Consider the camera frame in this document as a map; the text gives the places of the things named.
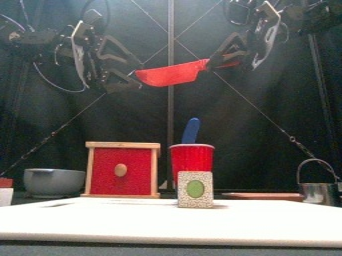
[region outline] red plastic cup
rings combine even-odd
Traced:
[[[211,172],[214,149],[207,144],[177,144],[170,147],[175,185],[181,171]]]

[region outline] metal rod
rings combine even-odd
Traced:
[[[175,62],[175,2],[169,0],[169,65]],[[167,91],[167,189],[173,189],[173,168],[169,147],[174,144],[174,86]]]
[[[336,127],[333,122],[333,115],[332,115],[329,94],[328,94],[325,74],[324,74],[324,68],[322,68],[322,60],[321,60],[321,54],[318,49],[318,43],[317,43],[317,36],[314,34],[309,35],[309,43],[310,43],[312,56],[313,56],[313,62],[314,62],[314,68],[316,68],[317,85],[318,85],[320,96],[321,96],[321,104],[322,104],[325,124],[328,129],[329,145],[330,145],[330,150],[333,154],[333,161],[336,166],[341,166],[342,162],[341,162],[341,157],[338,153],[337,132],[334,129]]]

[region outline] table surface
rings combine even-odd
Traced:
[[[0,208],[0,240],[342,248],[342,208],[277,200],[71,198]]]

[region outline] gray bowl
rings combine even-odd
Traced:
[[[24,170],[24,186],[32,197],[74,196],[85,185],[86,172],[64,169],[32,168]]]

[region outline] blue object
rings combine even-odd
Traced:
[[[201,125],[201,121],[197,117],[189,120],[186,130],[183,132],[182,144],[197,143],[199,125]]]

